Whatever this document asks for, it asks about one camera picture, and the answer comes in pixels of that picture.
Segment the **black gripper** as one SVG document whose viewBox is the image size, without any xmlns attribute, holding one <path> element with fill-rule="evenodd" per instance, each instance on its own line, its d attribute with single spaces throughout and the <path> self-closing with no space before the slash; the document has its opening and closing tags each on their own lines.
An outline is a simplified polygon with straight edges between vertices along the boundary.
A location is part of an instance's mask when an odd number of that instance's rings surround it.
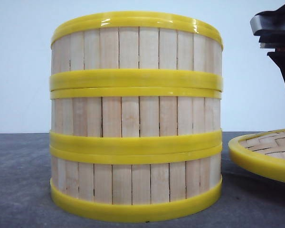
<svg viewBox="0 0 285 228">
<path fill-rule="evenodd" d="M 274 11 L 262 11 L 250 20 L 254 36 L 259 37 L 260 48 L 273 49 L 267 55 L 280 68 L 285 82 L 285 5 Z"/>
</svg>

